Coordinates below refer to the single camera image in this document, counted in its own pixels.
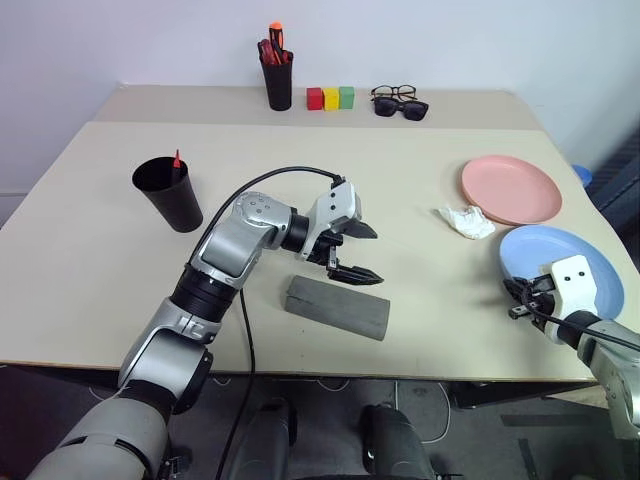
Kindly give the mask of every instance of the table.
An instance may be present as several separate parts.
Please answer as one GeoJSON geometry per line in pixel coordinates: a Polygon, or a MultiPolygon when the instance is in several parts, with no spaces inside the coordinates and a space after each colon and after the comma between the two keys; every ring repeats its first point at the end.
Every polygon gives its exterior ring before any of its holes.
{"type": "MultiPolygon", "coordinates": [[[[364,110],[364,92],[353,112],[307,112],[298,101],[284,114],[268,110],[260,95],[259,89],[197,87],[114,94],[0,231],[0,362],[119,367],[204,229],[173,232],[130,183],[138,164],[177,147],[205,218],[247,179],[306,164],[351,180],[364,220],[379,234],[377,240],[348,239],[338,253],[345,265],[372,268],[385,278],[381,285],[349,287],[391,300],[384,341],[284,312],[293,275],[323,280],[325,272],[288,252],[265,252],[245,289],[258,372],[592,380],[569,347],[551,344],[526,321],[508,319],[497,251],[510,227],[499,225],[487,239],[471,241],[434,213],[445,204],[465,204],[460,170],[487,153],[523,158],[555,179],[564,206],[549,224],[605,253],[627,294],[619,321],[640,328],[633,263],[570,165],[512,95],[428,92],[432,109],[422,124],[375,117],[364,110]],[[231,105],[235,110],[227,109],[231,105]],[[241,118],[243,108],[251,115],[241,118]],[[454,128],[456,116],[464,128],[454,128]]],[[[259,190],[305,211],[328,187],[321,177],[287,174],[259,190]]],[[[237,302],[211,348],[216,371],[248,370],[237,302]]]]}

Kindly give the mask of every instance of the red block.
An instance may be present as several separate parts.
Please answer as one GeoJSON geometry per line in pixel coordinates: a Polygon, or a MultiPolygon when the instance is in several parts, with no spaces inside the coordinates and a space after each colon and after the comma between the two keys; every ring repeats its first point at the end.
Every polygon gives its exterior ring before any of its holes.
{"type": "Polygon", "coordinates": [[[307,88],[307,110],[322,110],[324,95],[321,88],[307,88]]]}

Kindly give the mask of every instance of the pink plate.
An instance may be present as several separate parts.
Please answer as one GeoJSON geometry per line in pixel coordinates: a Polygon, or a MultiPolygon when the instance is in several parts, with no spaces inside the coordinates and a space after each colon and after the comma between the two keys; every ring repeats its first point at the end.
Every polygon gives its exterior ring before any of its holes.
{"type": "Polygon", "coordinates": [[[505,155],[488,155],[462,170],[467,200],[500,223],[527,225],[552,219],[562,195],[549,176],[530,163],[505,155]]]}

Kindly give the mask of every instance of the crumpled paper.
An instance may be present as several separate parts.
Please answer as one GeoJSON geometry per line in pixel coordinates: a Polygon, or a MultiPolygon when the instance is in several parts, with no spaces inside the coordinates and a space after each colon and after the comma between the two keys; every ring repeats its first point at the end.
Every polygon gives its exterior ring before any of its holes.
{"type": "Polygon", "coordinates": [[[496,226],[487,220],[482,210],[473,205],[469,205],[465,210],[444,207],[439,208],[438,212],[451,225],[451,228],[471,240],[479,240],[496,230],[496,226]]]}

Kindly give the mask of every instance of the beige tabletop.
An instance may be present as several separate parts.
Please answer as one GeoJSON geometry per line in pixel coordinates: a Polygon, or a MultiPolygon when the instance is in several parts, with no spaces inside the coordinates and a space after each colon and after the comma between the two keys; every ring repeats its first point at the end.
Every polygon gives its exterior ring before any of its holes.
{"type": "MultiPolygon", "coordinates": [[[[580,235],[608,257],[626,292],[618,320],[640,327],[638,273],[542,131],[138,120],[86,124],[0,231],[0,362],[119,366],[172,291],[204,228],[173,232],[130,183],[138,164],[177,147],[205,218],[247,179],[304,164],[351,180],[364,220],[379,234],[377,240],[347,239],[339,257],[385,278],[373,287],[348,287],[391,300],[382,342],[284,312],[293,275],[324,280],[325,272],[289,252],[263,254],[245,288],[259,372],[590,379],[569,347],[551,344],[526,320],[508,318],[511,303],[500,284],[497,252],[510,227],[499,225],[490,237],[471,241],[434,213],[446,204],[465,204],[457,185],[460,169],[487,153],[523,158],[557,182],[564,205],[549,225],[580,235]]],[[[258,190],[304,212],[328,187],[322,177],[288,174],[258,190]]],[[[211,349],[215,370],[247,371],[237,302],[211,349]]]]}

